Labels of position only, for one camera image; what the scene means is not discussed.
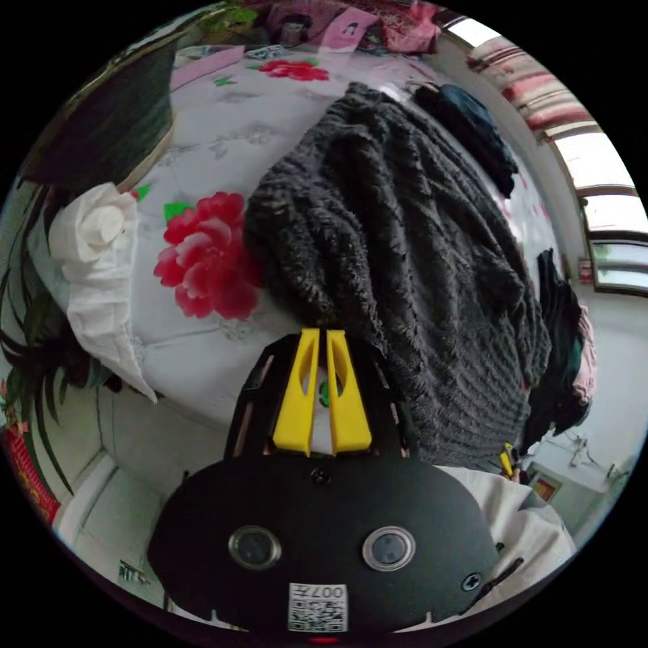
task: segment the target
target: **qr code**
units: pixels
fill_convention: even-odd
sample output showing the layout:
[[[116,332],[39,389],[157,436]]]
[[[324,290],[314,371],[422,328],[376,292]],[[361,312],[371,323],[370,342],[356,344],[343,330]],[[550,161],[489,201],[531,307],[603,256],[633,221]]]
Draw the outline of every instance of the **qr code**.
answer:
[[[346,586],[291,583],[288,629],[296,632],[346,632]]]
[[[346,604],[343,601],[293,601],[290,629],[302,632],[343,632]]]

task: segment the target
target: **window frame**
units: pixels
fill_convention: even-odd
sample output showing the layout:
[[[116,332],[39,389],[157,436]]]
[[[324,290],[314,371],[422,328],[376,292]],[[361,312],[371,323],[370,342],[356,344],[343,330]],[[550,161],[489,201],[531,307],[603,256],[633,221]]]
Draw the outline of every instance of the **window frame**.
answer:
[[[469,52],[474,49],[473,45],[471,45],[467,40],[461,38],[461,36],[458,36],[457,34],[454,34],[453,32],[450,32],[448,30],[449,27],[452,27],[457,23],[460,23],[463,20],[467,19],[469,19],[469,16],[463,16],[455,11],[445,9],[443,11],[440,11],[433,18],[433,21],[442,29],[444,38],[448,38],[450,41],[456,43],[466,52]],[[628,187],[623,185],[606,184],[582,187],[580,189],[576,188],[572,174],[570,173],[569,167],[567,166],[567,162],[563,158],[560,149],[556,146],[556,141],[574,135],[584,135],[590,133],[605,134],[599,124],[595,122],[592,122],[591,124],[575,124],[573,128],[565,128],[564,130],[561,130],[560,132],[555,134],[539,134],[538,143],[544,143],[551,149],[553,156],[560,166],[562,173],[567,180],[567,184],[571,189],[571,193],[574,198],[574,206],[576,207],[578,215],[580,217],[580,232],[583,237],[583,248],[585,250],[585,256],[590,260],[592,264],[592,285],[594,291],[605,294],[631,295],[648,298],[648,289],[635,286],[617,286],[614,284],[606,285],[602,284],[598,280],[598,269],[608,268],[628,270],[631,268],[621,267],[622,264],[597,261],[594,255],[594,245],[596,245],[596,243],[616,242],[620,244],[641,244],[648,246],[648,234],[644,234],[642,232],[626,232],[622,230],[612,229],[599,229],[595,232],[592,232],[589,229],[587,216],[585,214],[585,209],[582,202],[584,198],[589,198],[591,196],[633,196],[640,199],[639,193],[634,186]],[[633,265],[632,270],[636,271],[637,266]]]
[[[591,124],[589,126],[579,126],[573,129],[567,129],[554,136],[547,137],[545,142],[553,151],[556,161],[560,165],[562,172],[568,182],[568,185],[574,196],[574,200],[578,206],[578,214],[580,216],[580,230],[583,235],[583,246],[585,249],[585,257],[592,264],[592,286],[594,292],[602,294],[615,294],[615,295],[630,295],[633,297],[648,298],[648,289],[640,288],[638,286],[618,286],[616,284],[601,283],[598,278],[598,270],[601,266],[605,269],[629,270],[629,267],[621,267],[622,264],[614,264],[611,262],[606,263],[598,261],[594,255],[594,245],[596,243],[619,243],[619,244],[642,244],[648,246],[648,234],[643,232],[633,232],[619,229],[598,229],[592,231],[589,229],[585,208],[583,205],[584,198],[592,196],[633,196],[641,199],[635,187],[627,187],[623,185],[606,184],[594,185],[589,187],[582,187],[577,189],[574,185],[572,174],[570,173],[567,162],[562,156],[560,149],[556,146],[555,141],[572,135],[581,135],[586,133],[603,133],[603,129],[598,124]],[[637,266],[632,267],[633,271],[637,271]]]

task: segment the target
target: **camera lens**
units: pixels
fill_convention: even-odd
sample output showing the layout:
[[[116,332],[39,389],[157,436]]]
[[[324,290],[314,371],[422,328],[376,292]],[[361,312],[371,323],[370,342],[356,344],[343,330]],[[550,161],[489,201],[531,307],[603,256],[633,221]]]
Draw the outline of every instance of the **camera lens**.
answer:
[[[399,526],[383,526],[371,533],[362,546],[362,557],[369,567],[391,572],[405,567],[414,556],[414,537]]]
[[[229,554],[245,569],[272,567],[281,557],[279,540],[261,526],[242,526],[229,537]]]

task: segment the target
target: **gray sweater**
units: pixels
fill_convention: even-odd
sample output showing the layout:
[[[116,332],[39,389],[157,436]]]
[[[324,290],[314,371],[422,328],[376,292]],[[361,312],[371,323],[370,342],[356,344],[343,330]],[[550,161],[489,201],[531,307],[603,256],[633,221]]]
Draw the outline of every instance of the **gray sweater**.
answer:
[[[506,219],[431,118],[351,83],[262,178],[245,239],[305,325],[384,353],[423,460],[476,468],[520,435],[549,336]]]

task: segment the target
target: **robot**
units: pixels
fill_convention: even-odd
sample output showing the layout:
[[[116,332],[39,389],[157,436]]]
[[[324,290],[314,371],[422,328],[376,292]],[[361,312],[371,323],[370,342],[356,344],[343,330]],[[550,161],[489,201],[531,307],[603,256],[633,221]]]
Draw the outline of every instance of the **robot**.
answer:
[[[319,367],[331,455],[311,451]],[[266,347],[223,460],[178,488],[153,532],[148,560],[171,600],[293,639],[382,635],[469,610],[495,585],[498,547],[468,490],[417,459],[411,430],[366,342],[304,329]]]

